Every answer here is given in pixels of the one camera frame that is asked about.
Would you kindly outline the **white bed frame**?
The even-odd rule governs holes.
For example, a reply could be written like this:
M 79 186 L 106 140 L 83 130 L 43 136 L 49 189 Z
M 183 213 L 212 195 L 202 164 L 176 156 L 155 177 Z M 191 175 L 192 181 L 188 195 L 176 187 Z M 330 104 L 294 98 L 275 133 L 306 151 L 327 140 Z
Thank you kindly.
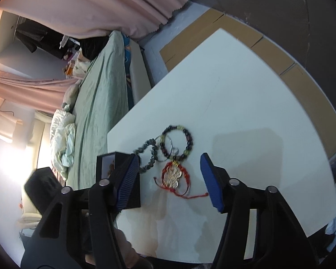
M 130 40 L 131 62 L 130 62 L 130 78 L 133 94 L 133 102 L 137 104 L 151 89 L 149 76 L 146 65 L 143 60 L 140 46 Z

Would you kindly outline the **thin silver bangle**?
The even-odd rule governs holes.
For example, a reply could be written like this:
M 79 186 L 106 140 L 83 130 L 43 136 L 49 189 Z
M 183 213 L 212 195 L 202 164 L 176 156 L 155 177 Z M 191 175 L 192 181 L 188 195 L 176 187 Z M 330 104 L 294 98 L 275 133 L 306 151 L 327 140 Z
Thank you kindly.
M 166 153 L 163 153 L 161 146 L 161 136 L 155 138 L 157 146 L 157 157 L 156 160 L 163 163 L 170 159 L 171 156 L 176 156 L 179 152 L 178 148 L 174 147 L 172 139 L 167 135 L 164 139 L 164 144 L 166 146 Z

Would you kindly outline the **white crumpled duvet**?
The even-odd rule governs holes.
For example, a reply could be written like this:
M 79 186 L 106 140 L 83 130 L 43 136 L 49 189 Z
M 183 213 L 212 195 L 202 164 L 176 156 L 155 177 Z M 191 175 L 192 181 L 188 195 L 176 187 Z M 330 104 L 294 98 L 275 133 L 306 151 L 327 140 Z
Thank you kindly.
M 68 170 L 74 164 L 75 119 L 70 112 L 57 109 L 50 126 L 51 163 L 64 180 L 68 178 Z

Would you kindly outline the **black box lid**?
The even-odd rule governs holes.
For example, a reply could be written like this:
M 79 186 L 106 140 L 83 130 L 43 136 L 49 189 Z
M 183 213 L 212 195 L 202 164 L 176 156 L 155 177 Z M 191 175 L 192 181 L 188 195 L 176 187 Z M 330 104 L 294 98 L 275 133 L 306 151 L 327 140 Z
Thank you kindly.
M 26 194 L 41 215 L 62 187 L 50 167 L 36 169 L 24 184 Z

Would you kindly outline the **black clothing pile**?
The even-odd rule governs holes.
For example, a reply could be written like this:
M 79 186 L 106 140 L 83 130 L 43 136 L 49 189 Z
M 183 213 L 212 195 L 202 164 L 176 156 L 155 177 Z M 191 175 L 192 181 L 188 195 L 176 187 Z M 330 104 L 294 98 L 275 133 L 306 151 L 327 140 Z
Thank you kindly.
M 79 39 L 82 55 L 88 60 L 94 60 L 108 43 L 109 36 Z

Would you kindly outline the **black jewelry box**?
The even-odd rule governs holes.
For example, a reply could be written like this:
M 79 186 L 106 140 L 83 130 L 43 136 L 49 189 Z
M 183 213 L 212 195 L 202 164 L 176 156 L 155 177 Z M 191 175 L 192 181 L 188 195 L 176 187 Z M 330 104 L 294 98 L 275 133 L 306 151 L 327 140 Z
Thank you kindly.
M 116 205 L 116 178 L 119 167 L 130 154 L 111 152 L 96 158 L 96 181 L 108 179 L 113 184 L 114 204 Z M 140 174 L 139 174 L 139 208 L 141 207 Z

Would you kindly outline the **pink curtain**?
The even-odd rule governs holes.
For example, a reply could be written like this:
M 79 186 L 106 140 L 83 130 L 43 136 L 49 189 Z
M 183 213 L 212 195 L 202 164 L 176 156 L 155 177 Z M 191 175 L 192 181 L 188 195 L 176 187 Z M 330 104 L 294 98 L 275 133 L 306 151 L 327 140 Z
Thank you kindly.
M 77 79 L 34 80 L 0 71 L 0 98 L 53 114 Z
M 187 0 L 1 0 L 0 9 L 84 39 L 113 30 L 139 39 L 166 24 Z

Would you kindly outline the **flattened brown cardboard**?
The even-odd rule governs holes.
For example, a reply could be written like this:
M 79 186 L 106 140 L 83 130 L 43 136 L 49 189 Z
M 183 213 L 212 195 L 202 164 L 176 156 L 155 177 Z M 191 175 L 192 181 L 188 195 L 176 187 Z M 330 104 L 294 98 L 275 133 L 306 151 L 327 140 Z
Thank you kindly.
M 218 10 L 209 9 L 160 50 L 167 70 L 172 70 L 220 28 L 249 47 L 281 77 L 314 124 L 329 160 L 335 161 L 336 111 L 329 99 L 294 58 L 252 27 Z

